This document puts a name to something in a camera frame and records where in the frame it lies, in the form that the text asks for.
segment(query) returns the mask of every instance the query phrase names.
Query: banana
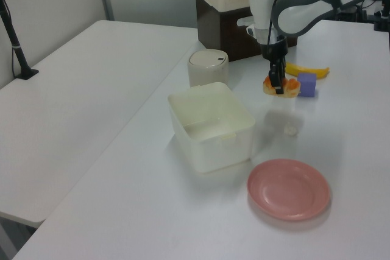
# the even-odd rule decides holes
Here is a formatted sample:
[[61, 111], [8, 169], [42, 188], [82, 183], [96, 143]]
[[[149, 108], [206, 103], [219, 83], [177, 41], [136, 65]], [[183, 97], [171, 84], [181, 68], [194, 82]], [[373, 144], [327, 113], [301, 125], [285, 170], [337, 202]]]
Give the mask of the banana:
[[291, 74], [292, 76], [298, 76], [300, 73], [315, 73], [317, 75], [317, 79], [323, 79], [329, 73], [329, 67], [315, 69], [315, 68], [307, 68], [303, 66], [298, 66], [292, 64], [290, 62], [286, 62], [286, 73]]

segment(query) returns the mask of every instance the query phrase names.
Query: white plastic bin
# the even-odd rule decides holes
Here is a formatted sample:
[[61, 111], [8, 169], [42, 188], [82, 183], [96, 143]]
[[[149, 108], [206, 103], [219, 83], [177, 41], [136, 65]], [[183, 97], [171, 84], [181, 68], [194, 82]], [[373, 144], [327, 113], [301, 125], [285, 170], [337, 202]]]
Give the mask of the white plastic bin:
[[168, 97], [177, 140], [195, 170], [210, 172], [250, 157], [255, 119], [224, 83]]

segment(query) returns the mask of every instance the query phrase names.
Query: purple cube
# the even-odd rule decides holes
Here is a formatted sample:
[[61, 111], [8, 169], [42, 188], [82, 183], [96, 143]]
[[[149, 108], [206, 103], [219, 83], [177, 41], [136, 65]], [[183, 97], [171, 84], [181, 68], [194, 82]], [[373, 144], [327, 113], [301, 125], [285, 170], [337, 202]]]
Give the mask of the purple cube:
[[315, 73], [300, 73], [298, 74], [298, 81], [300, 82], [300, 97], [314, 97], [316, 94], [316, 80]]

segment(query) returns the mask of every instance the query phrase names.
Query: table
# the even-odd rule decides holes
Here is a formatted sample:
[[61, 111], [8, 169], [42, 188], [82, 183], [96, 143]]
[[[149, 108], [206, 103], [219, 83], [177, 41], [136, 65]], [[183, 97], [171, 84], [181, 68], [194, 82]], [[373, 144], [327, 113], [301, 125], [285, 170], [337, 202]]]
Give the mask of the table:
[[98, 21], [1, 89], [0, 216], [38, 227], [196, 41]]
[[[167, 96], [189, 87], [186, 61], [148, 98], [16, 255], [22, 259], [388, 259], [390, 53], [372, 25], [321, 21], [287, 61], [330, 66], [312, 98], [263, 94], [262, 57], [230, 64], [229, 87], [257, 120], [250, 161], [198, 174], [175, 139]], [[299, 127], [296, 137], [283, 126]], [[295, 158], [318, 169], [331, 205], [273, 219], [247, 196], [255, 165]]]

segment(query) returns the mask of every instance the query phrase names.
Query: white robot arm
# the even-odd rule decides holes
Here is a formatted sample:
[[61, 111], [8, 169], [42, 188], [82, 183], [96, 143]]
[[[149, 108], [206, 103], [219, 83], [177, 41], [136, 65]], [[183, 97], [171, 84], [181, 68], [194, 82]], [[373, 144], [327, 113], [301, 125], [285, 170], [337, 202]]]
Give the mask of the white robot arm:
[[318, 21], [363, 0], [249, 0], [254, 25], [247, 29], [271, 62], [269, 77], [277, 94], [283, 94], [286, 37], [298, 37]]

